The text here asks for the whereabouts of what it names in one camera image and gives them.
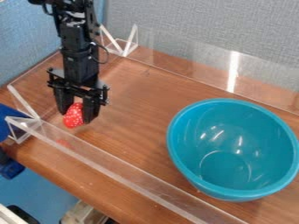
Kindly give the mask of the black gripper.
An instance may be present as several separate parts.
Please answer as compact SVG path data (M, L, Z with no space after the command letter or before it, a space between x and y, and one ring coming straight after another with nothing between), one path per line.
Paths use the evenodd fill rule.
M52 88L57 110L64 115L75 102L83 99L83 122L99 116L100 106L108 104L108 86L99 79L99 50L84 52L61 50L63 69L49 67L48 87Z

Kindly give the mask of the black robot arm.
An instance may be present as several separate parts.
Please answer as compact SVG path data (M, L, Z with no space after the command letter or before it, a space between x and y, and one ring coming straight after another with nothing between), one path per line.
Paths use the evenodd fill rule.
M100 107L108 104L108 85L99 79L99 48L107 48L96 41L99 21L93 0L27 0L40 5L53 17L63 69L49 67L48 87L53 90L57 109L63 115L76 97L83 100L83 122L91 123L99 116Z

